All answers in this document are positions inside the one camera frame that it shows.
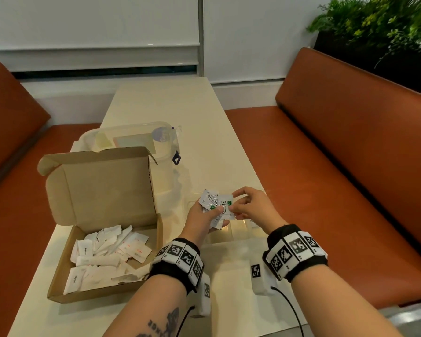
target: brown box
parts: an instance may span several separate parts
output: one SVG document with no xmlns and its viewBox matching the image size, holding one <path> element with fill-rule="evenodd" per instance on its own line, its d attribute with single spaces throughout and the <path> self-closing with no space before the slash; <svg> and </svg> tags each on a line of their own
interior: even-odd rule
<svg viewBox="0 0 421 337">
<path fill-rule="evenodd" d="M 48 299 L 71 303 L 137 291 L 144 283 L 63 294 L 70 268 L 75 267 L 70 261 L 73 245 L 91 232 L 132 225 L 133 231 L 148 235 L 146 245 L 152 252 L 143 264 L 129 260 L 135 269 L 151 262 L 162 247 L 162 218 L 157 214 L 152 191 L 149 156 L 145 147 L 129 147 L 42 157 L 37 170 L 41 175 L 48 175 L 46 192 L 53 218 L 58 225 L 73 225 L 51 281 Z"/>
</svg>

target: cardboard box lid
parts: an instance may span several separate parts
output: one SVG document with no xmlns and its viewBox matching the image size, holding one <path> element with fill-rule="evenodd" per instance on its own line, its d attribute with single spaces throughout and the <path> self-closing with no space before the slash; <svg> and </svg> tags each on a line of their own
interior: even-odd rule
<svg viewBox="0 0 421 337">
<path fill-rule="evenodd" d="M 146 147 L 129 147 L 42 157 L 37 170 L 48 175 L 45 186 L 56 223 L 91 232 L 156 222 L 149 156 Z"/>
</svg>

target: tabletop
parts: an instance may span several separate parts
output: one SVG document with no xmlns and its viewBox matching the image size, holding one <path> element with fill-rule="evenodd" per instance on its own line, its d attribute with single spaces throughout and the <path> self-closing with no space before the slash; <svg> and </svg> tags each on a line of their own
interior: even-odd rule
<svg viewBox="0 0 421 337">
<path fill-rule="evenodd" d="M 191 193 L 204 188 L 222 194 L 243 186 L 262 189 L 206 78 L 155 78 L 123 84 L 101 127 L 157 121 L 177 129 L 182 158 L 174 167 L 173 190 L 159 193 L 154 188 L 164 223 L 164 242 L 179 235 L 184 198 Z M 187 319 L 182 336 L 262 336 L 297 326 L 292 310 L 281 297 L 256 296 L 251 290 L 249 253 L 265 250 L 265 239 L 247 240 L 243 221 L 236 221 L 232 228 L 236 241 L 208 245 L 202 250 L 211 277 L 211 317 Z M 101 336 L 130 299 L 130 293 L 71 304 L 46 299 L 70 229 L 56 226 L 9 337 Z M 305 323 L 290 285 L 282 281 L 280 289 Z"/>
</svg>

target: person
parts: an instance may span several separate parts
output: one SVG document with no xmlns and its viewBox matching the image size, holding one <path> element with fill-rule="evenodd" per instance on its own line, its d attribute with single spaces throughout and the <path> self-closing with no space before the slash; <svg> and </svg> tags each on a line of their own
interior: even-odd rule
<svg viewBox="0 0 421 337">
<path fill-rule="evenodd" d="M 266 234 L 288 224 L 263 191 L 243 187 L 233 195 L 246 195 L 229 207 L 236 219 L 250 218 Z M 180 237 L 201 247 L 211 220 L 222 210 L 217 207 L 203 213 L 196 201 Z M 315 336 L 402 337 L 385 317 L 326 265 L 304 269 L 292 279 L 291 286 Z M 180 317 L 186 312 L 186 294 L 185 286 L 176 278 L 164 274 L 151 276 L 118 314 L 104 337 L 176 336 Z"/>
</svg>

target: forearm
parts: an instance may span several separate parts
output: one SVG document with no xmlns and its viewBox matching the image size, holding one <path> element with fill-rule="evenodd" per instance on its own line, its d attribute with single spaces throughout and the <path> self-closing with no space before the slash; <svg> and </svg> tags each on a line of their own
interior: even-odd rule
<svg viewBox="0 0 421 337">
<path fill-rule="evenodd" d="M 386 318 L 327 266 L 302 271 L 291 285 L 315 336 L 402 337 Z"/>
<path fill-rule="evenodd" d="M 177 279 L 155 275 L 134 294 L 103 337 L 175 336 L 184 315 L 186 290 Z"/>
</svg>

